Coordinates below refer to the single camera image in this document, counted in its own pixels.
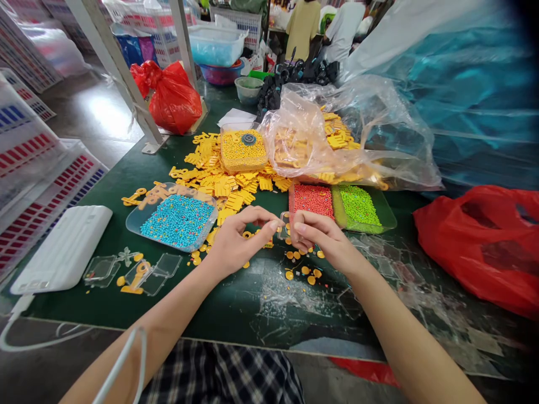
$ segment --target white paper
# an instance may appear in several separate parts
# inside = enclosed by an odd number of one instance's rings
[[[242,111],[241,109],[233,108],[219,120],[217,126],[221,127],[226,123],[254,122],[256,118],[256,115]]]

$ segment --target metal pole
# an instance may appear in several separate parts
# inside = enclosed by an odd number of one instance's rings
[[[136,113],[136,120],[144,133],[144,138],[148,140],[142,150],[143,153],[155,154],[166,142],[168,136],[159,133],[156,122],[133,80],[116,39],[99,10],[98,2],[96,0],[66,0],[66,2],[103,67],[117,81],[116,87],[127,106]]]

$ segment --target checkered fabric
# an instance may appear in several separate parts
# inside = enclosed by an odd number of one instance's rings
[[[303,389],[280,351],[180,339],[140,403],[302,403]]]

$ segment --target red plastic bag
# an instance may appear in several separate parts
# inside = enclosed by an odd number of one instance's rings
[[[202,115],[200,95],[191,86],[180,62],[161,70],[154,61],[131,65],[131,74],[144,98],[155,89],[150,114],[158,126],[183,135]]]
[[[414,219],[425,252],[466,290],[537,320],[539,225],[523,209],[539,222],[539,192],[487,185],[440,196]]]

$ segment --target green tabletop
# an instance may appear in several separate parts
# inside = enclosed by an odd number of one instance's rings
[[[203,84],[201,93],[211,108],[201,131],[217,132],[217,121],[230,108],[254,112],[239,104],[235,88],[216,89]],[[184,156],[195,148],[191,141],[192,137],[172,137],[157,155],[145,155],[140,152],[144,144],[141,140],[81,202],[81,205],[104,205],[113,211],[94,256],[118,254],[124,247],[142,252],[152,264],[163,253],[184,256],[176,274],[157,295],[121,293],[116,279],[107,288],[89,288],[80,282],[67,291],[37,295],[26,316],[125,329],[194,268],[192,264],[186,265],[188,254],[129,232],[125,220],[133,208],[121,201],[140,187],[152,188],[153,181],[173,182],[168,176],[172,166],[192,168],[184,163]],[[412,212],[425,206],[428,200],[412,192],[385,194],[398,221],[397,228],[380,236],[351,233],[354,243],[382,273],[386,273],[388,263],[400,263],[409,269],[413,281],[387,276],[388,281],[465,371],[520,379],[530,323],[465,292],[423,253],[417,244]],[[287,210],[287,193],[259,191],[255,196],[254,205],[277,215]],[[368,319],[360,315],[353,294],[346,292],[345,278],[314,254],[292,263],[285,257],[292,248],[277,237],[274,243],[272,249],[257,253],[248,269],[228,277],[210,293],[184,336],[383,361]],[[301,275],[292,281],[285,278],[285,268],[294,268],[295,273],[303,265],[323,269],[320,284],[311,286]],[[116,278],[127,271],[128,267],[123,265]]]

